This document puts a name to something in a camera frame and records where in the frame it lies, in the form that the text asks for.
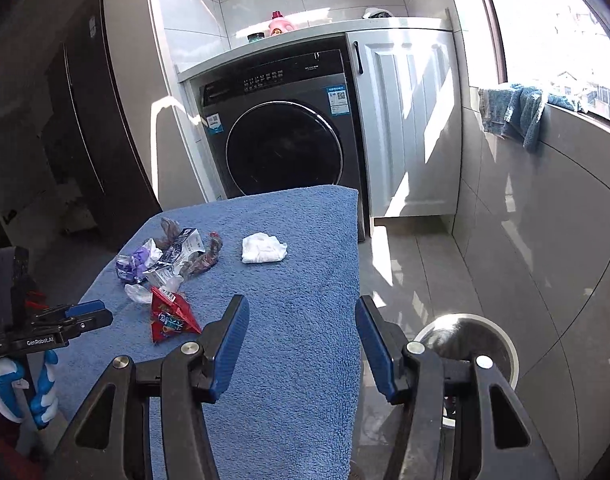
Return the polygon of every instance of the metal trash can lid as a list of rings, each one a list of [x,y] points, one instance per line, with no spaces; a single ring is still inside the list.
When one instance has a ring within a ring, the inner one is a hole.
[[[508,380],[518,381],[518,355],[508,334],[496,323],[476,314],[447,314],[427,325],[414,341],[420,341],[441,357],[466,360],[487,355]]]

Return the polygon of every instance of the washing machine label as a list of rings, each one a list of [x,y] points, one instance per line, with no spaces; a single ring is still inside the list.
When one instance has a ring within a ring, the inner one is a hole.
[[[329,107],[332,109],[332,115],[348,115],[349,100],[347,98],[347,88],[345,85],[330,86],[325,90],[327,90],[327,97],[329,98]]]
[[[210,115],[207,117],[207,129],[211,135],[219,134],[223,131],[223,125],[221,124],[221,116],[218,114]]]

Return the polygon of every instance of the pink detergent bottle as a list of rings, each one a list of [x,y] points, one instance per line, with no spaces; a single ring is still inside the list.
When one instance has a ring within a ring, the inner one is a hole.
[[[280,10],[275,10],[272,13],[272,21],[269,24],[269,35],[275,36],[276,34],[290,32],[291,30],[296,30],[294,24],[290,20],[286,20]]]

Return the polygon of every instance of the washing machine door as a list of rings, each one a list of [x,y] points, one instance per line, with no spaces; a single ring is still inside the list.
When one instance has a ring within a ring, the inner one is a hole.
[[[338,184],[343,154],[333,127],[319,113],[291,101],[250,108],[234,123],[227,169],[246,195]]]

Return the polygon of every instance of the white cabinet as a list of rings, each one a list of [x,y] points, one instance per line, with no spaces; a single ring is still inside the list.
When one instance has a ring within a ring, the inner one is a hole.
[[[348,32],[370,216],[456,212],[461,97],[451,32]]]

